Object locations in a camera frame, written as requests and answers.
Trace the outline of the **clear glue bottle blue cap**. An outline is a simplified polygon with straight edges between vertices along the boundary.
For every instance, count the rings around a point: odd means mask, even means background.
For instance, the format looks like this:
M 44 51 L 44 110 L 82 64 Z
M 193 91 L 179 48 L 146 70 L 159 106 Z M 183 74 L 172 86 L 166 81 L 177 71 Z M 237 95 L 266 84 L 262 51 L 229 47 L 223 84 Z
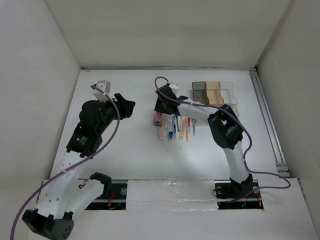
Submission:
M 168 130 L 168 137 L 170 140 L 173 139 L 174 136 L 174 127 L 173 127 L 173 119 L 170 118 L 167 121 L 167 130 Z

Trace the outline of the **blue clear highlighter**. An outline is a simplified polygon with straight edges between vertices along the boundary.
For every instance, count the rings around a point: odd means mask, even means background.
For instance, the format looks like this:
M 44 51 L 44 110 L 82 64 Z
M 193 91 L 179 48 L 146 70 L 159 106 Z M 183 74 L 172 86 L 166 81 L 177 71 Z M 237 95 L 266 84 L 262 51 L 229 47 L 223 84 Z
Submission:
M 196 135 L 196 120 L 194 118 L 192 119 L 192 134 Z

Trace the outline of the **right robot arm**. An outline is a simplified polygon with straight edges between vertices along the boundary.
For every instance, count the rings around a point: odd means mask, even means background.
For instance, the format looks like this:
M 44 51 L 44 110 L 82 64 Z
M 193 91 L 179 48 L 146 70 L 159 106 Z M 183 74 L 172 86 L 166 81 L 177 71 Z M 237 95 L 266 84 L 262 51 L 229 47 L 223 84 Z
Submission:
M 197 103 L 186 96 L 177 97 L 172 85 L 156 90 L 159 112 L 207 121 L 214 142 L 223 149 L 230 170 L 231 191 L 236 199 L 250 192 L 253 176 L 245 164 L 243 128 L 229 105 L 216 107 Z

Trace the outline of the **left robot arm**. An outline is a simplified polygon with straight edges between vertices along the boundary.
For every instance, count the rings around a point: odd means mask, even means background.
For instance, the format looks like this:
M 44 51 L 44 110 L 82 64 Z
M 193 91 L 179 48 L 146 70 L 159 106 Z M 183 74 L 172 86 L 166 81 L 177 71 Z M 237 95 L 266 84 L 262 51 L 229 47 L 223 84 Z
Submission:
M 113 120 L 130 118 L 135 105 L 119 93 L 111 99 L 99 93 L 95 100 L 82 105 L 59 176 L 35 209 L 26 210 L 22 216 L 33 233 L 49 240 L 66 240 L 75 219 L 87 206 L 96 198 L 104 199 L 111 194 L 111 177 L 99 172 L 93 173 L 82 189 L 76 189 L 76 184 L 89 160 L 98 152 L 103 132 Z

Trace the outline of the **transparent desk organizer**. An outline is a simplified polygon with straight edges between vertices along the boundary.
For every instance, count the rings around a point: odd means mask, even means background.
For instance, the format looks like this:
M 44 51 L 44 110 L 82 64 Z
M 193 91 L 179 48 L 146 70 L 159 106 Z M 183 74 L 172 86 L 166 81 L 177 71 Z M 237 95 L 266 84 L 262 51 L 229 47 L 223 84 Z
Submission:
M 195 102 L 222 107 L 229 105 L 235 116 L 239 117 L 238 100 L 234 95 L 234 86 L 228 81 L 195 81 L 191 83 Z

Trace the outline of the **blue gel pen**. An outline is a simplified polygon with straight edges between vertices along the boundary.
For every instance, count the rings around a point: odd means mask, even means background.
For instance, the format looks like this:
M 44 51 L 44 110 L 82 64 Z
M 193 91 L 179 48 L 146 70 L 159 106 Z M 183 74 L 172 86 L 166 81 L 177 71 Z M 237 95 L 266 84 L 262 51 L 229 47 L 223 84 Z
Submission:
M 176 128 L 176 131 L 179 132 L 180 131 L 180 126 L 179 126 L 179 118 L 178 118 L 178 115 L 174 115 L 174 119 L 175 119 L 175 128 Z

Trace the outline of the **yellow highlighter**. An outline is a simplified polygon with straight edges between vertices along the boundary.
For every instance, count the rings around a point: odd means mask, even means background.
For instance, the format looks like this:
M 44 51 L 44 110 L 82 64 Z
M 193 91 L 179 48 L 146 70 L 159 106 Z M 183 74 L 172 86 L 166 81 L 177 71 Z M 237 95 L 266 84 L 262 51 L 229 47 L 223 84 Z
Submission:
M 179 139 L 183 140 L 185 136 L 185 128 L 186 128 L 186 118 L 184 116 L 180 117 L 180 129 L 179 129 Z

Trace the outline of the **pink correction tape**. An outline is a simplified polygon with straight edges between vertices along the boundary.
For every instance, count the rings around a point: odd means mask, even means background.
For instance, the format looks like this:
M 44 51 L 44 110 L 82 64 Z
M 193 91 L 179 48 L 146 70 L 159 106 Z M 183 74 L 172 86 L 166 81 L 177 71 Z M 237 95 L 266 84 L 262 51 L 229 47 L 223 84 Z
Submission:
M 158 129 L 158 140 L 164 141 L 165 140 L 165 131 L 162 127 Z

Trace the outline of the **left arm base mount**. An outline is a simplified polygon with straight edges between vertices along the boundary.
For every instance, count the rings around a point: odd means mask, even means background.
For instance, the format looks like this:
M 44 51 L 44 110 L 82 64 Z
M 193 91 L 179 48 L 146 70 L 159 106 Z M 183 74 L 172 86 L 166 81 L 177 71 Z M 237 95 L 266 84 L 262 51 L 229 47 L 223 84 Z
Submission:
M 127 193 L 127 180 L 112 180 L 110 190 L 104 191 L 101 196 L 97 197 L 86 207 L 86 210 L 126 210 Z

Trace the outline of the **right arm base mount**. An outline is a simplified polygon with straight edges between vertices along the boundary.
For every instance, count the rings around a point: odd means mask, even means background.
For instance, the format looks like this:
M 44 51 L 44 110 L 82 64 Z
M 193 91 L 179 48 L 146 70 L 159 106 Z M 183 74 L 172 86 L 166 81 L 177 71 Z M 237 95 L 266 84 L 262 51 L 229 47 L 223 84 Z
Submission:
M 263 210 L 262 196 L 258 190 L 246 195 L 258 187 L 258 181 L 254 180 L 248 190 L 239 194 L 232 188 L 230 180 L 215 180 L 212 195 L 216 197 L 218 210 Z

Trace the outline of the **aluminium rail right side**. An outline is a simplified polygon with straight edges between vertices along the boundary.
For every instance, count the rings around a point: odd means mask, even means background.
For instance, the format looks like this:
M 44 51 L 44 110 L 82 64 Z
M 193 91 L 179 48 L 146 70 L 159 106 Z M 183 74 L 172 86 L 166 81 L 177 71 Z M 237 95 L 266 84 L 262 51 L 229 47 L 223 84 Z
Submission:
M 260 79 L 258 76 L 258 73 L 256 71 L 255 68 L 250 68 L 249 70 L 249 75 L 251 78 L 251 82 L 257 97 L 257 101 L 260 107 L 260 111 L 262 113 L 262 117 L 264 120 L 264 124 L 266 126 L 267 129 L 267 133 L 268 133 L 268 137 L 269 137 L 269 141 L 270 141 L 270 145 L 273 151 L 273 155 L 274 155 L 274 162 L 275 162 L 275 166 L 277 169 L 277 172 L 280 176 L 282 177 L 286 177 L 286 178 L 291 178 L 291 174 L 290 171 L 288 169 L 280 142 L 279 142 L 279 138 L 270 114 L 270 110 L 265 98 L 265 95 L 263 93 L 263 89 L 260 83 Z

